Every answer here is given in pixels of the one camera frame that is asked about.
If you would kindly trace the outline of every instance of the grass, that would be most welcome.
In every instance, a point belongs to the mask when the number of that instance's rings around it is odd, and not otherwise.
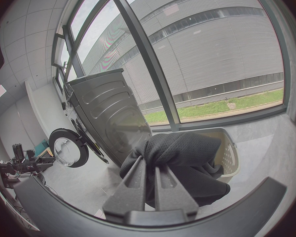
[[[256,105],[262,105],[274,101],[281,100],[283,98],[283,89],[274,90],[271,92],[265,92],[262,94],[241,97],[241,98],[231,98],[228,103],[235,103],[237,109],[252,107]]]
[[[178,109],[178,114],[181,119],[197,117],[197,116],[205,116],[209,114],[230,111],[227,103],[235,103],[236,109],[243,109],[247,107],[279,101],[281,99],[283,99],[283,89],[274,90],[271,92],[264,92],[261,94],[256,94],[256,95],[246,96],[241,98],[235,97],[227,101],[223,100],[223,101],[208,103],[204,105],[183,107]],[[162,122],[167,120],[167,116],[164,111],[147,114],[145,115],[145,118],[148,123]]]

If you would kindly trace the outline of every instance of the washing machine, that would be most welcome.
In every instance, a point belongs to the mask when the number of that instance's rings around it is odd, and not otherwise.
[[[50,135],[51,151],[61,164],[72,168],[85,164],[88,145],[99,159],[108,163],[108,156],[120,167],[137,145],[152,136],[122,72],[109,70],[64,85],[63,106],[76,131],[60,128]]]

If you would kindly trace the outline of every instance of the teal cushion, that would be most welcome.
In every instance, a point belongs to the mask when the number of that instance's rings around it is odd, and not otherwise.
[[[42,144],[44,145],[45,148],[48,148],[49,147],[49,145],[47,144],[46,140],[43,140],[42,141]]]
[[[40,155],[44,150],[45,150],[45,146],[43,145],[43,143],[38,144],[34,149],[35,149],[35,156],[37,157],[38,155]]]
[[[40,155],[49,145],[47,144],[46,140],[43,140],[40,144],[38,144],[35,149],[35,156],[37,157]]]

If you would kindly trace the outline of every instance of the window frame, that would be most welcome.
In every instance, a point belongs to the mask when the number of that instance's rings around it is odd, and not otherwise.
[[[77,55],[77,49],[79,47],[79,44],[88,30],[89,26],[93,22],[93,20],[96,18],[98,13],[102,10],[102,8],[110,1],[110,0],[99,0],[98,3],[94,6],[94,8],[91,10],[91,13],[87,16],[87,19],[83,23],[76,39],[74,40],[72,38],[71,33],[71,22],[73,20],[73,17],[77,13],[77,11],[80,8],[80,5],[82,4],[84,0],[80,0],[79,3],[77,3],[74,11],[72,12],[71,16],[69,17],[69,20],[66,25],[63,26],[63,34],[64,38],[68,47],[69,51],[69,60],[67,65],[67,71],[64,76],[64,78],[67,78],[66,76],[70,69],[74,67],[74,70],[76,72],[77,77],[83,77],[85,76],[82,65],[79,61],[79,57]],[[231,124],[237,124],[237,123],[243,123],[248,121],[253,121],[257,119],[262,119],[268,116],[272,116],[275,114],[279,114],[281,112],[285,112],[287,109],[289,96],[290,96],[290,64],[289,64],[289,56],[287,52],[287,48],[285,45],[285,39],[284,35],[281,31],[281,28],[279,26],[279,22],[274,15],[273,11],[267,4],[265,0],[259,0],[261,2],[261,5],[263,9],[265,10],[266,14],[270,18],[272,25],[275,29],[280,49],[282,52],[282,58],[283,58],[283,65],[284,65],[284,100],[282,105],[278,105],[275,107],[271,107],[268,109],[263,109],[260,111],[254,111],[250,113],[240,114],[236,116],[229,116],[225,118],[218,118],[218,119],[211,119],[211,120],[205,120],[205,121],[194,121],[189,123],[181,123],[176,105],[174,103],[174,98],[170,92],[168,83],[166,81],[166,78],[164,76],[164,73],[162,71],[162,68],[160,66],[160,63],[158,61],[158,58],[153,50],[152,44],[148,39],[148,36],[143,30],[143,27],[139,21],[139,19],[134,14],[133,10],[131,9],[131,6],[126,0],[113,0],[116,4],[117,8],[119,9],[124,21],[126,22],[128,29],[130,30],[130,33],[134,37],[136,41],[136,45],[138,47],[138,50],[140,51],[144,62],[146,63],[147,68],[149,68],[150,76],[154,82],[154,85],[156,87],[156,90],[159,94],[160,101],[162,103],[162,106],[166,112],[166,116],[169,121],[169,125],[159,125],[159,126],[152,126],[153,132],[163,132],[163,131],[180,131],[180,130],[189,130],[189,129],[201,129],[201,128],[209,128],[209,127],[217,127],[217,126],[223,126],[223,125],[231,125]]]

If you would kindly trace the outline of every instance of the ceiling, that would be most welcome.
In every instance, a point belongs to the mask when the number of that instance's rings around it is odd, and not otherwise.
[[[36,90],[52,82],[51,50],[56,28],[68,0],[15,0],[0,25],[4,65],[0,84],[0,116],[26,96],[25,81]]]

